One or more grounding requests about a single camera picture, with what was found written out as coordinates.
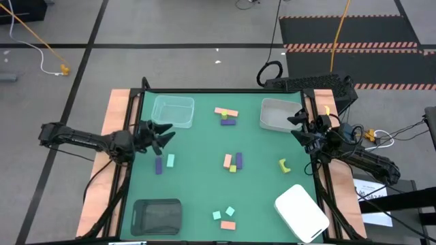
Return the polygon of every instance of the green mat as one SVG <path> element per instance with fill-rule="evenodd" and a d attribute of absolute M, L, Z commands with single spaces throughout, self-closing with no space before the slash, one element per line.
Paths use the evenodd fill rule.
<path fill-rule="evenodd" d="M 151 119 L 154 100 L 161 93 L 146 93 L 142 120 Z M 300 242 L 274 209 L 274 201 L 294 184 L 301 184 L 315 200 L 313 177 L 304 174 L 310 161 L 290 133 L 259 126 L 264 98 L 301 103 L 300 93 L 189 93 L 166 94 L 192 97 L 195 101 L 190 129 L 173 128 L 176 135 L 163 152 L 163 173 L 155 174 L 155 154 L 137 154 L 134 162 L 123 224 L 122 240 L 187 240 L 235 242 Z M 236 126 L 220 125 L 215 107 L 238 110 Z M 225 154 L 243 154 L 243 169 L 230 173 L 223 168 Z M 175 154 L 173 168 L 166 167 Z M 292 170 L 282 174 L 278 161 L 285 158 Z M 180 199 L 182 227 L 177 235 L 133 236 L 130 231 L 133 205 L 138 199 Z M 225 210 L 235 209 L 233 216 Z M 221 211 L 221 220 L 212 212 Z M 236 231 L 220 229 L 221 221 L 236 222 Z M 321 243 L 318 236 L 314 243 Z"/>

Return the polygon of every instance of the transparent bin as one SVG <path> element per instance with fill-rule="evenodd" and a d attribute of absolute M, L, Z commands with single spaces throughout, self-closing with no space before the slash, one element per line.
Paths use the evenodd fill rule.
<path fill-rule="evenodd" d="M 262 100 L 260 126 L 264 129 L 286 133 L 290 133 L 291 130 L 299 130 L 302 126 L 301 123 L 293 125 L 287 118 L 294 116 L 301 108 L 300 103 L 265 98 Z"/>
<path fill-rule="evenodd" d="M 159 124 L 171 123 L 174 127 L 188 129 L 192 126 L 193 106 L 191 97 L 159 95 L 151 119 Z"/>

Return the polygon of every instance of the yellow cable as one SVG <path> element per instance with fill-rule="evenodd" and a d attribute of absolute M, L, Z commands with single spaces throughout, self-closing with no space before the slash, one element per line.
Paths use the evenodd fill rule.
<path fill-rule="evenodd" d="M 63 61 L 67 66 L 69 67 L 69 63 L 62 58 L 59 54 L 56 53 L 43 39 L 41 39 L 36 33 L 34 33 L 19 17 L 17 17 L 15 14 L 13 14 L 11 11 L 9 11 L 3 4 L 0 3 L 0 7 L 2 7 L 8 14 L 13 16 L 16 20 L 18 20 L 26 29 L 33 34 L 33 36 L 36 37 L 41 43 L 43 43 L 58 59 Z"/>
<path fill-rule="evenodd" d="M 348 12 L 348 6 L 349 6 L 350 1 L 351 1 L 351 0 L 348 0 L 348 1 L 347 1 L 347 5 L 345 6 L 345 10 L 344 10 L 344 12 L 343 12 L 343 15 L 342 15 L 342 18 L 341 18 L 341 22 L 339 23 L 338 31 L 336 32 L 336 37 L 334 37 L 333 49 L 332 49 L 332 57 L 331 57 L 331 59 L 330 59 L 330 72 L 333 71 L 334 50 L 336 50 L 336 42 L 338 41 L 339 33 L 341 32 L 343 19 L 344 19 L 345 16 L 347 15 L 347 12 Z"/>

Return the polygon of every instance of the small cube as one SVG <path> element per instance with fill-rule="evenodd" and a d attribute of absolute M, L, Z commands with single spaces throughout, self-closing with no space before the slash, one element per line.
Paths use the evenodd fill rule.
<path fill-rule="evenodd" d="M 156 157 L 156 174 L 162 174 L 162 158 Z"/>
<path fill-rule="evenodd" d="M 166 167 L 174 167 L 174 154 L 168 155 L 168 160 L 166 161 Z"/>
<path fill-rule="evenodd" d="M 230 168 L 231 163 L 232 163 L 232 155 L 226 154 L 224 157 L 224 168 Z"/>
<path fill-rule="evenodd" d="M 229 216 L 232 216 L 234 214 L 234 209 L 229 206 L 225 211 L 225 213 L 228 214 Z"/>
<path fill-rule="evenodd" d="M 236 125 L 236 120 L 234 119 L 221 119 L 221 126 L 234 126 Z"/>
<path fill-rule="evenodd" d="M 212 215 L 213 215 L 213 220 L 214 221 L 221 218 L 220 211 L 215 211 L 215 212 L 212 213 Z"/>
<path fill-rule="evenodd" d="M 231 165 L 229 171 L 230 173 L 236 173 L 236 165 Z"/>
<path fill-rule="evenodd" d="M 243 154 L 241 152 L 236 153 L 236 168 L 243 168 Z"/>
<path fill-rule="evenodd" d="M 221 229 L 236 230 L 236 223 L 232 221 L 221 221 Z"/>

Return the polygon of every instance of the pink block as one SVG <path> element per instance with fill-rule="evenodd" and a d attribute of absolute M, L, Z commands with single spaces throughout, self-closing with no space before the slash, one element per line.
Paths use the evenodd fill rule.
<path fill-rule="evenodd" d="M 236 223 L 231 221 L 221 221 L 221 229 L 236 230 Z"/>
<path fill-rule="evenodd" d="M 224 158 L 224 168 L 230 168 L 230 164 L 232 163 L 232 155 L 226 154 Z"/>
<path fill-rule="evenodd" d="M 238 111 L 227 110 L 227 109 L 223 109 L 223 108 L 215 108 L 215 113 L 216 114 L 221 114 L 225 110 L 227 111 L 227 115 L 228 116 L 238 116 Z"/>

